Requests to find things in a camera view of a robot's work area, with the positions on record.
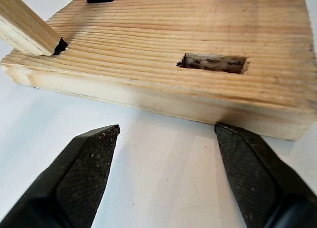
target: pine wood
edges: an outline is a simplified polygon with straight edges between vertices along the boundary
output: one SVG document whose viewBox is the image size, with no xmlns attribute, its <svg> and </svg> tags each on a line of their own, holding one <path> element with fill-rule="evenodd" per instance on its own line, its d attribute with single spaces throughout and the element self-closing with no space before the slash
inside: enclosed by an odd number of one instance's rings
<svg viewBox="0 0 317 228">
<path fill-rule="evenodd" d="M 49 25 L 58 56 L 14 50 L 17 83 L 282 139 L 316 119 L 317 69 L 304 0 L 74 0 Z M 247 58 L 244 74 L 177 67 L 185 53 Z"/>
<path fill-rule="evenodd" d="M 22 0 L 0 0 L 0 38 L 35 56 L 54 53 L 60 36 Z"/>
</svg>

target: wooden leg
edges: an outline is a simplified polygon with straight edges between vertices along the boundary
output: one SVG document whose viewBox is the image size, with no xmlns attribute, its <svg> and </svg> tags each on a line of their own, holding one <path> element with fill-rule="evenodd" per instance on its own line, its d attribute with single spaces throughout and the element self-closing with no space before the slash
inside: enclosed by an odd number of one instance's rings
<svg viewBox="0 0 317 228">
<path fill-rule="evenodd" d="M 0 37 L 35 56 L 53 55 L 61 40 L 22 0 L 0 0 Z"/>
</svg>

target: white surface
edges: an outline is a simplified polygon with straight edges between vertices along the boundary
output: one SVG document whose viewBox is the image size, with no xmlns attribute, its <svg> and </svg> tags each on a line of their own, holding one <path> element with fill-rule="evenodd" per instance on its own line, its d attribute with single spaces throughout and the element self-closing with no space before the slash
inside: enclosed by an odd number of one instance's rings
<svg viewBox="0 0 317 228">
<path fill-rule="evenodd" d="M 24 0 L 47 19 L 71 0 Z M 317 0 L 308 0 L 317 31 Z M 0 58 L 11 47 L 0 42 Z M 120 124 L 93 227 L 243 228 L 213 127 L 15 85 L 0 71 L 0 220 L 76 135 Z M 317 124 L 297 142 L 266 138 L 317 191 Z"/>
</svg>

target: mortise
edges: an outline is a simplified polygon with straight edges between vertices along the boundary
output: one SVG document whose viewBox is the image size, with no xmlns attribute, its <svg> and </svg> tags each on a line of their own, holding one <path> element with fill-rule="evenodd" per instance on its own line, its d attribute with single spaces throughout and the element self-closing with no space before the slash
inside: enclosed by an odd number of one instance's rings
<svg viewBox="0 0 317 228">
<path fill-rule="evenodd" d="M 177 67 L 242 74 L 248 70 L 248 64 L 247 58 L 242 56 L 186 53 L 182 61 L 177 63 Z"/>
</svg>

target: black metal tool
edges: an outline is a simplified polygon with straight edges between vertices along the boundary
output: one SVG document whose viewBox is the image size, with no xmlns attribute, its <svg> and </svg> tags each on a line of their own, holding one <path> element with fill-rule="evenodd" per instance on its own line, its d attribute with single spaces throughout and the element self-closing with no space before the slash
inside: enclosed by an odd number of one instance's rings
<svg viewBox="0 0 317 228">
<path fill-rule="evenodd" d="M 317 228 L 317 197 L 259 135 L 225 124 L 215 132 L 248 228 Z"/>
<path fill-rule="evenodd" d="M 90 228 L 104 194 L 118 125 L 75 137 L 7 214 L 0 228 Z"/>
</svg>

